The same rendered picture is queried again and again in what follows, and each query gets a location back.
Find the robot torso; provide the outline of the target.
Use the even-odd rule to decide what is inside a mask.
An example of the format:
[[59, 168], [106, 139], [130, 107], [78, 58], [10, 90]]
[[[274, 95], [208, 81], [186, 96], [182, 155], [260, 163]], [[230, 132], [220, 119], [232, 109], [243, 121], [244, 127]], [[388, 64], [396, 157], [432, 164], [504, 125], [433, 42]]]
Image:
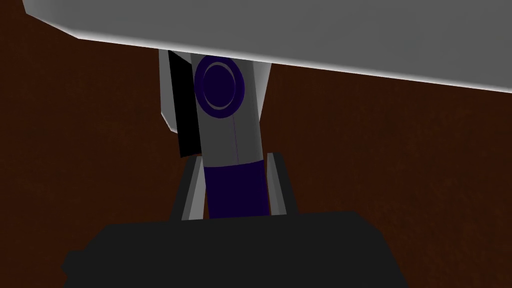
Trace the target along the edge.
[[512, 213], [512, 0], [23, 0], [81, 40], [274, 64], [330, 207]]

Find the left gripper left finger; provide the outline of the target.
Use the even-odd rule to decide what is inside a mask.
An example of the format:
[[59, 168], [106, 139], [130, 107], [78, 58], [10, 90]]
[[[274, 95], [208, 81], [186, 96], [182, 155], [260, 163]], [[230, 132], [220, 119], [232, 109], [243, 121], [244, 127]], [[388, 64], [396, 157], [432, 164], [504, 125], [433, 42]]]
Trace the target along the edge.
[[204, 219], [205, 171], [199, 155], [187, 159], [169, 219], [187, 221]]

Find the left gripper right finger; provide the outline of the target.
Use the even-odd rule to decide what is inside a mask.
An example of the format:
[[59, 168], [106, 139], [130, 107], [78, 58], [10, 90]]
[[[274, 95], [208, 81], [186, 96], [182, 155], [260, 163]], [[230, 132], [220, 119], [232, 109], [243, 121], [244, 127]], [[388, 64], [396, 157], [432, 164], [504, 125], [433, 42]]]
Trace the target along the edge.
[[299, 214], [289, 172], [281, 153], [267, 154], [267, 187], [271, 215]]

